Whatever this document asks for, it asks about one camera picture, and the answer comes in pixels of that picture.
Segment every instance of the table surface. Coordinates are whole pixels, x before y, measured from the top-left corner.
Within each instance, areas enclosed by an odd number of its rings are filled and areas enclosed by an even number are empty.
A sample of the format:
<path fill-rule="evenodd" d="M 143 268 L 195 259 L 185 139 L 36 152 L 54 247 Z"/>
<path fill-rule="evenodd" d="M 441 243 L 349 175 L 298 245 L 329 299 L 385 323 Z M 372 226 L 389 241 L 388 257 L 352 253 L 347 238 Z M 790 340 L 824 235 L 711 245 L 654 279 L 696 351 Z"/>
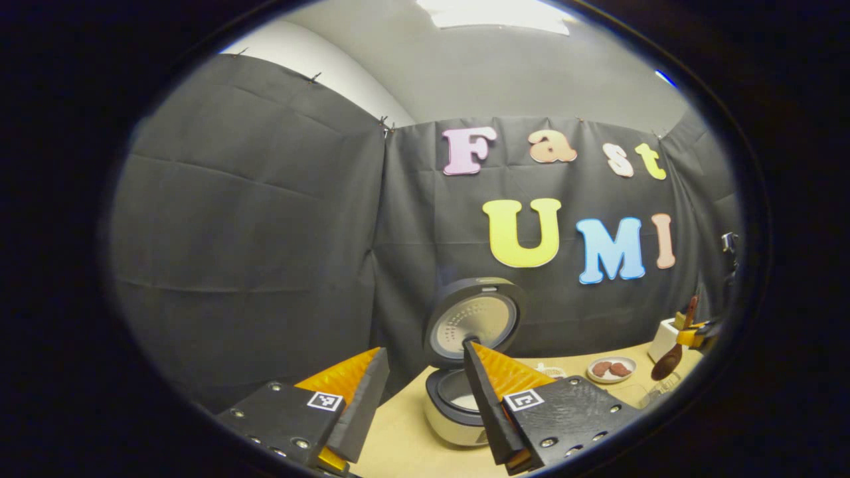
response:
<path fill-rule="evenodd" d="M 568 376 L 586 377 L 591 361 L 606 356 L 625 356 L 637 364 L 632 376 L 616 384 L 596 384 L 625 403 L 643 408 L 647 394 L 657 384 L 667 390 L 678 385 L 699 362 L 702 355 L 696 350 L 685 350 L 676 371 L 662 382 L 655 382 L 649 372 L 655 364 L 647 351 L 650 343 L 598 354 L 569 357 L 518 358 L 531 367 L 543 363 L 544 367 L 561 367 Z M 428 400 L 425 379 L 434 370 L 428 367 L 402 391 L 381 405 L 372 421 L 363 452 L 351 471 L 364 478 L 390 478 L 395 476 L 487 477 L 507 476 L 503 465 L 493 463 L 490 448 L 458 447 L 444 441 L 431 430 L 425 419 L 423 400 Z"/>

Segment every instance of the meat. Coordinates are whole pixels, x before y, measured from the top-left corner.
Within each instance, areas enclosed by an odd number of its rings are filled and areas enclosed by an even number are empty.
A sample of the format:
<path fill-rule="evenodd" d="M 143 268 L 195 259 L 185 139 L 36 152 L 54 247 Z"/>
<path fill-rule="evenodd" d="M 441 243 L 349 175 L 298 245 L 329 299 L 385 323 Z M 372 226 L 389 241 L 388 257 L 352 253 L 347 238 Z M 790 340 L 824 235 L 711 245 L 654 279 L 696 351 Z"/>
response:
<path fill-rule="evenodd" d="M 610 368 L 610 371 L 611 371 L 611 373 L 613 373 L 617 377 L 625 377 L 629 373 L 632 373 L 631 370 L 629 370 L 628 368 L 626 368 L 625 365 L 623 365 L 622 363 L 619 363 L 619 362 L 612 365 L 611 368 Z"/>
<path fill-rule="evenodd" d="M 593 366 L 591 372 L 593 372 L 593 375 L 596 375 L 597 377 L 602 377 L 605 375 L 605 372 L 608 372 L 609 368 L 611 368 L 611 362 L 601 361 Z"/>

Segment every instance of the black curtain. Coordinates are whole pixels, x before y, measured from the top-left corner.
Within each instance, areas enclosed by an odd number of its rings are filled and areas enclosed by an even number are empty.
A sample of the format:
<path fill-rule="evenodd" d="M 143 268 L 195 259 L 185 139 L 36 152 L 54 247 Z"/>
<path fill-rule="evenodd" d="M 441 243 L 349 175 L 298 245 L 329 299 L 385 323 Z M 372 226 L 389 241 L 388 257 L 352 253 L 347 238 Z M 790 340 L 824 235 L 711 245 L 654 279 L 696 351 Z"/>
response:
<path fill-rule="evenodd" d="M 714 135 L 694 113 L 664 139 L 574 118 L 483 117 L 398 128 L 284 67 L 219 55 L 139 126 L 111 223 L 122 308 L 163 372 L 220 410 L 275 378 L 294 382 L 371 346 L 386 346 L 385 397 L 427 365 L 422 327 L 437 288 L 507 278 L 529 295 L 509 353 L 568 356 L 652 339 L 698 287 L 715 309 L 720 235 L 740 230 L 734 183 Z M 443 131 L 491 126 L 482 170 L 445 176 Z M 528 135 L 562 132 L 573 162 L 540 164 Z M 635 173 L 616 175 L 602 144 Z M 646 143 L 667 177 L 650 177 Z M 561 201 L 550 263 L 515 269 L 490 252 L 482 205 L 523 204 L 518 238 L 540 241 L 532 199 Z M 655 266 L 650 217 L 667 213 L 676 264 Z M 585 245 L 575 223 L 616 234 L 638 218 L 646 274 L 579 283 Z"/>

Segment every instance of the white ceiling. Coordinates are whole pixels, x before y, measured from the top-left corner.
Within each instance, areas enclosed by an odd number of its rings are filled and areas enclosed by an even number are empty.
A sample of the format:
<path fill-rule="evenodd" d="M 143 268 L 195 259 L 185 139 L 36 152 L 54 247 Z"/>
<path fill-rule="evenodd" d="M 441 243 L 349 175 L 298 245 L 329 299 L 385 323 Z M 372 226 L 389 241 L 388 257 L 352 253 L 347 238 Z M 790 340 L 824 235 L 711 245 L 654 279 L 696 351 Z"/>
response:
<path fill-rule="evenodd" d="M 281 20 L 359 62 L 416 122 L 577 116 L 663 134 L 687 108 L 655 65 L 583 20 L 568 24 L 568 37 L 497 26 L 441 31 L 415 0 L 324 0 Z"/>

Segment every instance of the open lid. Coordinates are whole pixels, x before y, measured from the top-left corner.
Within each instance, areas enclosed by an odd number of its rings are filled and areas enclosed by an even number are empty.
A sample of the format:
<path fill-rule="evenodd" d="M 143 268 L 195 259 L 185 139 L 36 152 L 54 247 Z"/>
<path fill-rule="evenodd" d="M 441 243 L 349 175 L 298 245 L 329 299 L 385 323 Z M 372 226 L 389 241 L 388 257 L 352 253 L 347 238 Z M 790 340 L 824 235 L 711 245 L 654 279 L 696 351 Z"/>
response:
<path fill-rule="evenodd" d="M 463 367 L 463 341 L 477 337 L 504 351 L 525 313 L 525 293 L 499 277 L 461 279 L 442 287 L 422 336 L 428 363 L 439 368 Z"/>

